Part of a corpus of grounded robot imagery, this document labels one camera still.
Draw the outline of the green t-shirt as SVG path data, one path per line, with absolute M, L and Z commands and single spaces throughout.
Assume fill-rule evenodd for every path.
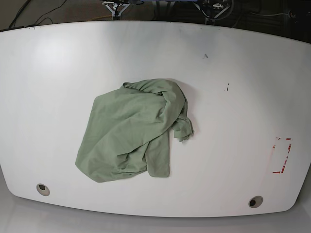
M 75 164 L 98 183 L 143 172 L 167 178 L 170 132 L 179 141 L 194 133 L 187 111 L 187 98 L 174 81 L 123 83 L 95 98 Z

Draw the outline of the red tape marking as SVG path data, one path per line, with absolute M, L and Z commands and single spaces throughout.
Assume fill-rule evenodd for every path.
M 273 174 L 281 174 L 285 170 L 285 166 L 291 151 L 292 139 L 286 137 L 277 137 L 273 145 L 271 172 Z

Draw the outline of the right table grommet hole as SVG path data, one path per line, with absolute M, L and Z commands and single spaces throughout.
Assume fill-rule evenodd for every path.
M 263 197 L 262 196 L 255 196 L 253 197 L 248 205 L 250 208 L 258 208 L 263 203 Z

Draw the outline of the table grommet hole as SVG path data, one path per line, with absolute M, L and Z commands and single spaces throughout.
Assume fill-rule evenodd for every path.
M 248 205 L 250 208 L 258 208 L 263 203 L 263 197 L 262 196 L 255 196 L 253 197 Z
M 45 186 L 44 184 L 41 184 L 39 183 L 37 186 L 36 186 L 36 189 L 38 191 L 39 194 L 47 197 L 49 194 L 50 194 L 50 190 L 47 186 Z

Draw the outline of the left table grommet hole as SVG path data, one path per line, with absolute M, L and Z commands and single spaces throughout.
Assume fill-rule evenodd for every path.
M 36 186 L 36 189 L 38 191 L 39 194 L 47 197 L 49 194 L 50 194 L 50 190 L 47 186 L 45 186 L 44 184 L 41 184 L 39 183 L 37 186 Z

